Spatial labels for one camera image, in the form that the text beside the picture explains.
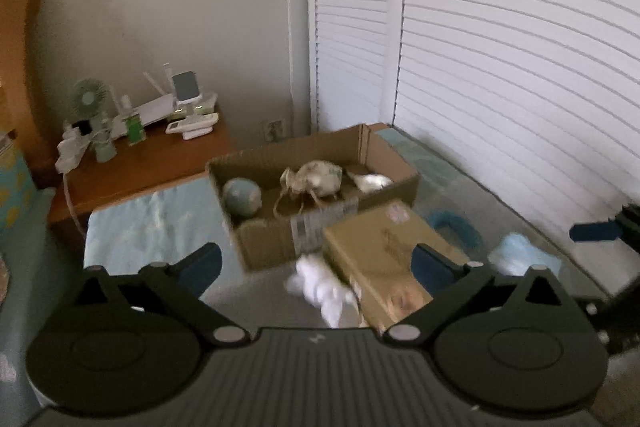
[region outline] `nightstand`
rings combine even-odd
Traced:
[[[192,140],[183,140],[180,134],[165,134],[165,129],[166,122],[146,127],[146,140],[132,146],[126,137],[116,140],[118,153],[106,163],[98,163],[94,151],[89,149],[78,168],[69,172],[71,202],[84,229],[96,208],[204,176],[208,160],[236,150],[222,113],[211,133]],[[69,214],[62,184],[51,204],[49,227],[69,248],[82,255],[84,238]]]

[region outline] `wooden headboard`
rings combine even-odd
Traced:
[[[0,130],[15,133],[33,180],[58,183],[56,133],[33,64],[31,36],[40,0],[0,0]]]

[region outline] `louvered door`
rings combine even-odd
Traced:
[[[314,127],[335,130],[374,123],[380,121],[385,110],[385,120],[390,121],[401,0],[395,4],[393,0],[309,2]]]
[[[404,0],[394,123],[453,158],[610,289],[640,265],[572,223],[640,195],[640,0]]]

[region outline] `cardboard box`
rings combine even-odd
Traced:
[[[364,194],[342,177],[338,199],[324,198],[315,206],[310,198],[298,214],[299,202],[288,196],[278,206],[283,217],[275,217],[273,204],[280,194],[280,176],[291,167],[298,170],[312,160],[326,160],[357,174],[375,172],[393,180],[393,184]],[[248,178],[262,189],[262,208],[252,219],[233,221],[225,214],[231,237],[247,270],[261,270],[286,263],[300,253],[322,247],[322,229],[361,210],[399,198],[413,204],[418,172],[391,146],[366,125],[357,125],[331,133],[312,134],[257,149],[218,156],[207,164],[218,197],[223,185],[232,178]]]
[[[364,318],[380,330],[431,301],[411,274],[411,254],[418,243],[460,266],[468,261],[400,200],[331,225],[324,237],[325,256],[353,288]]]

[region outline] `green bottle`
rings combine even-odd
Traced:
[[[129,145],[135,145],[146,140],[145,126],[142,125],[140,113],[131,107],[131,101],[128,95],[122,97],[122,119],[127,128],[127,138]]]

